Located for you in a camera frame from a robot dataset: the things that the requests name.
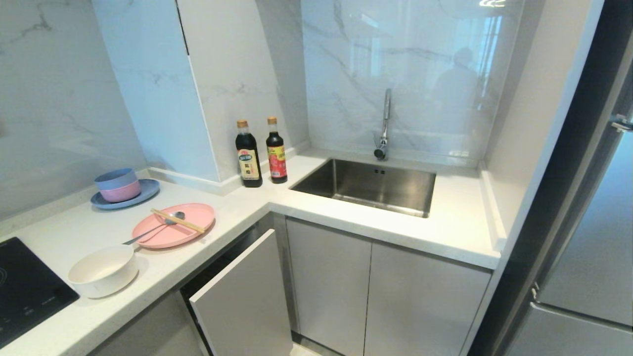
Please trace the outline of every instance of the white countertop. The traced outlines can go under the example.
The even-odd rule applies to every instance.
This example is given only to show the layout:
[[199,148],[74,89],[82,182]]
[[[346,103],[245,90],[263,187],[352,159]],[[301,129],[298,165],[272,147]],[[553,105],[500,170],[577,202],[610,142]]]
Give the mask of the white countertop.
[[313,150],[288,161],[289,181],[284,184],[265,179],[260,188],[217,196],[161,182],[161,193],[140,205],[105,212],[87,202],[0,237],[2,241],[18,236],[66,281],[70,267],[86,254],[130,239],[132,228],[149,215],[150,208],[198,202],[216,210],[215,226],[202,238],[167,250],[137,249],[140,273],[131,285],[100,300],[80,298],[0,349],[0,356],[87,354],[270,211],[496,268],[500,252],[491,247],[477,171],[397,160],[381,163],[437,173],[428,219],[288,189],[330,156],[371,162],[366,157]]

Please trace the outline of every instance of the blue plate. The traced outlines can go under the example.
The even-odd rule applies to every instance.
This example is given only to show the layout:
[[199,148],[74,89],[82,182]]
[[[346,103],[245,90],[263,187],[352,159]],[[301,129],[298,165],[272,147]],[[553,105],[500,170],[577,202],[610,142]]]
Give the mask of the blue plate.
[[141,184],[141,193],[130,200],[119,201],[118,203],[110,203],[103,198],[101,193],[97,193],[92,196],[90,202],[95,207],[103,210],[127,208],[150,199],[160,190],[160,183],[158,181],[155,181],[154,179],[139,179],[139,183]]

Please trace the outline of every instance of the white bowl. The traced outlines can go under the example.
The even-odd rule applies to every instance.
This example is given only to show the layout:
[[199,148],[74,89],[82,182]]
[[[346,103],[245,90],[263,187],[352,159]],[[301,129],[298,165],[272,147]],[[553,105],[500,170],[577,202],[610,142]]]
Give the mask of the white bowl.
[[68,271],[68,281],[82,296],[102,298],[128,285],[139,271],[134,249],[118,245],[82,258]]

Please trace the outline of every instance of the bottle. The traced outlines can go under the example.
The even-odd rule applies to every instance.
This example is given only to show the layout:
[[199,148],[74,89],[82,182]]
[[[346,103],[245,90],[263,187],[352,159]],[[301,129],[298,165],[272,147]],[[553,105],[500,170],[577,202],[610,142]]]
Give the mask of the bottle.
[[237,148],[242,183],[249,188],[261,187],[263,180],[261,179],[260,156],[257,153],[255,137],[249,132],[246,120],[239,120],[237,128],[239,134],[235,139],[235,147]]
[[288,172],[285,169],[284,139],[279,136],[276,117],[268,118],[268,128],[270,129],[270,135],[266,139],[266,147],[268,148],[270,179],[276,184],[287,182]]

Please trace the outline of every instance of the chopsticks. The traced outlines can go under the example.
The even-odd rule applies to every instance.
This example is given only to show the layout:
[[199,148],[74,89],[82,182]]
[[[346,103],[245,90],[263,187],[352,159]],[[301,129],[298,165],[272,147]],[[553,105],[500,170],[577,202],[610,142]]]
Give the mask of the chopsticks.
[[178,219],[177,217],[173,217],[173,216],[171,216],[171,215],[169,215],[167,213],[164,213],[164,212],[162,212],[160,210],[157,210],[157,209],[152,209],[151,211],[153,213],[155,213],[156,215],[160,216],[160,217],[163,217],[165,219],[169,219],[169,220],[175,222],[176,224],[179,224],[179,225],[182,225],[182,226],[186,226],[189,229],[195,230],[195,231],[200,232],[200,233],[205,232],[203,227],[200,227],[200,226],[198,226],[196,224],[192,224],[192,223],[190,223],[188,221],[184,221],[182,219]]

